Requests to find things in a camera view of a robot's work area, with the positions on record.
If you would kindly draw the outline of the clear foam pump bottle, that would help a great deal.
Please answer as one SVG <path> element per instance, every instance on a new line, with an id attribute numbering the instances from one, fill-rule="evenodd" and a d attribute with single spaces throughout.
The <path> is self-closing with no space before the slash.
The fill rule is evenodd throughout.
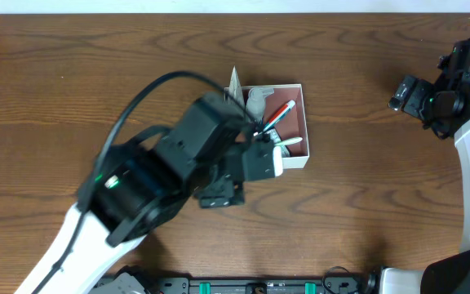
<path id="1" fill-rule="evenodd" d="M 263 121 L 266 99 L 274 93 L 272 87 L 252 87 L 248 92 L 246 111 L 259 123 Z"/>

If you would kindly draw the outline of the white Pantene tube gold cap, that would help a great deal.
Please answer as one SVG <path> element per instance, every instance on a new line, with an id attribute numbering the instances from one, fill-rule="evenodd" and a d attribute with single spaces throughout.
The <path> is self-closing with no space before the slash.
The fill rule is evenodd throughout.
<path id="1" fill-rule="evenodd" d="M 226 101 L 230 105 L 235 105 L 236 107 L 240 106 L 242 110 L 245 109 L 245 101 L 242 92 L 242 86 L 238 77 L 236 67 L 233 67 L 230 83 L 228 85 L 228 96 L 226 96 Z"/>

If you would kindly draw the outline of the white pink-lined box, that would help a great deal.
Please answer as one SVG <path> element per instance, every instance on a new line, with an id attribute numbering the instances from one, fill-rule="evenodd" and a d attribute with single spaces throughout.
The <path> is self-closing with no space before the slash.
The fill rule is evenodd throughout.
<path id="1" fill-rule="evenodd" d="M 285 169 L 303 169 L 309 160 L 309 143 L 306 116 L 304 111 L 304 95 L 300 84 L 261 85 L 272 88 L 274 93 L 266 98 L 264 123 L 266 123 L 283 105 L 290 100 L 295 102 L 292 110 L 275 126 L 277 134 L 283 139 L 302 137 L 297 144 L 288 146 L 290 157 L 283 158 Z"/>

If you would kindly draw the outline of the green white toothbrush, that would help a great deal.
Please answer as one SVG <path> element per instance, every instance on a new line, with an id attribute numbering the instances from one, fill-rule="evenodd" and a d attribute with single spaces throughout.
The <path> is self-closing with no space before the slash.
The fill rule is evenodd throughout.
<path id="1" fill-rule="evenodd" d="M 295 145 L 295 144 L 298 144 L 299 142 L 301 142 L 302 140 L 303 140 L 302 137 L 292 137 L 290 139 L 281 140 L 281 141 L 277 142 L 275 145 L 276 146 Z"/>

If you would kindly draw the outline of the teal white toothpaste tube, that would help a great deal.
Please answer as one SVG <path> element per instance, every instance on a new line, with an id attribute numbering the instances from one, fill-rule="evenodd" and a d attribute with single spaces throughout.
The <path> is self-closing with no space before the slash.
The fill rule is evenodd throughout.
<path id="1" fill-rule="evenodd" d="M 265 123 L 264 129 L 261 132 L 255 133 L 255 135 L 259 135 L 261 133 L 265 133 L 272 127 L 274 127 L 278 122 L 280 122 L 296 105 L 294 100 L 289 100 L 287 103 L 282 105 L 272 116 L 271 118 Z"/>

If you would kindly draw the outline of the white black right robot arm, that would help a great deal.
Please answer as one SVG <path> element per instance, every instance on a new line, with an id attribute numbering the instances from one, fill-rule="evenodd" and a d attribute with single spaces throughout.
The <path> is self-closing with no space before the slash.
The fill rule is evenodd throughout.
<path id="1" fill-rule="evenodd" d="M 441 56 L 435 82 L 406 75 L 388 105 L 417 118 L 441 140 L 451 138 L 463 181 L 463 234 L 459 253 L 423 271 L 387 267 L 369 282 L 372 293 L 470 293 L 470 38 Z"/>

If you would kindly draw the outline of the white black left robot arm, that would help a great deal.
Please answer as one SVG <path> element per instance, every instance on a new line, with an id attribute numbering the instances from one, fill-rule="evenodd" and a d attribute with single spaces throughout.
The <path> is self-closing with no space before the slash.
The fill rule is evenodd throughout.
<path id="1" fill-rule="evenodd" d="M 151 126 L 105 155 L 21 293 L 87 293 L 119 259 L 189 198 L 203 208 L 241 205 L 243 185 L 283 172 L 282 152 L 215 93 L 172 127 Z"/>

